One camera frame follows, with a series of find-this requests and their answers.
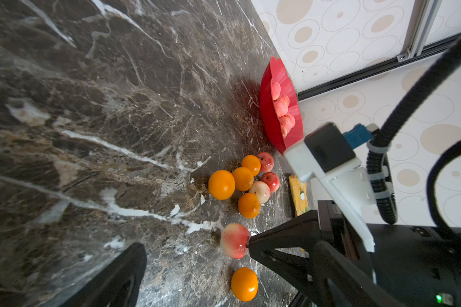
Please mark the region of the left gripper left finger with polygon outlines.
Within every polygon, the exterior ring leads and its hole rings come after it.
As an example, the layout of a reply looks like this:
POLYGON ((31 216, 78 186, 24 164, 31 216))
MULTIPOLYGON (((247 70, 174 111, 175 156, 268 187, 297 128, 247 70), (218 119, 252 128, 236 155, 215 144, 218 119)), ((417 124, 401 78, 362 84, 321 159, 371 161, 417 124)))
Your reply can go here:
POLYGON ((147 267, 145 247, 134 243, 63 306, 136 306, 147 267))

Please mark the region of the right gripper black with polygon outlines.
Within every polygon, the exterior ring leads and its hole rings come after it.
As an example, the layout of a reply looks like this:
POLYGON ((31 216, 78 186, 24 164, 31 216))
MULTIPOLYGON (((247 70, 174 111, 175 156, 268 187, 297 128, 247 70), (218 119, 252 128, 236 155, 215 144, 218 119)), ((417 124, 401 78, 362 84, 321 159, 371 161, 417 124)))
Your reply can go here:
POLYGON ((331 200, 248 241, 251 258, 277 273, 308 299, 319 299, 312 280, 312 251, 323 240, 359 269, 372 269, 370 254, 353 226, 331 200))

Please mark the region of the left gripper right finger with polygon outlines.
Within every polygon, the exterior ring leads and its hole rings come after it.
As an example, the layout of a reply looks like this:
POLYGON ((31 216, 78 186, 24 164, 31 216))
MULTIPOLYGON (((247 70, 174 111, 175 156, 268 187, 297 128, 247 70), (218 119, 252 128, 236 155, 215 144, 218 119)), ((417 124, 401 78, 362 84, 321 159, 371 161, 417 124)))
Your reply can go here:
POLYGON ((352 306, 403 306, 329 243, 320 241, 312 249, 311 301, 335 306, 329 283, 335 285, 352 306))

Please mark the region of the pink peach top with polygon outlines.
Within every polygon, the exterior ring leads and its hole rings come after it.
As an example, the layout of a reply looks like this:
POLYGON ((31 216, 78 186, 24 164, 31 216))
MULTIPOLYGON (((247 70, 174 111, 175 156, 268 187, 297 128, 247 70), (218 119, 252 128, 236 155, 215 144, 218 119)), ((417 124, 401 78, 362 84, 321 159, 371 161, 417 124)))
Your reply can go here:
POLYGON ((281 95, 281 85, 276 81, 270 83, 271 98, 276 101, 281 95))

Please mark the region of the pink peach bottom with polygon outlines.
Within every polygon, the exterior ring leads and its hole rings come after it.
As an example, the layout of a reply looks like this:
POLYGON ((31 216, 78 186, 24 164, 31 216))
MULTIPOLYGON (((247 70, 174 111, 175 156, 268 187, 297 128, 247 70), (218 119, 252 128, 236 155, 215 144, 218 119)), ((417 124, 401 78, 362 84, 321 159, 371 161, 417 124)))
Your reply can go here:
POLYGON ((287 135, 289 134, 289 128, 287 128, 285 125, 280 126, 282 137, 285 139, 287 135))

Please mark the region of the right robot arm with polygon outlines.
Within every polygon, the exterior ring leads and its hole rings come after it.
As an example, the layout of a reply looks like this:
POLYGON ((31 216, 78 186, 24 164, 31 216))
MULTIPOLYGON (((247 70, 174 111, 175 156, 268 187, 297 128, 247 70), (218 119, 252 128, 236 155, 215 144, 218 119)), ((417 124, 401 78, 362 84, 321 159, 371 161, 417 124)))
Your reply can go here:
POLYGON ((388 152, 426 99, 461 66, 461 37, 378 127, 323 124, 283 155, 330 194, 318 209, 247 239, 250 256, 298 290, 293 306, 461 306, 461 228, 439 212, 436 183, 461 156, 445 150, 426 181, 432 227, 399 225, 388 152))

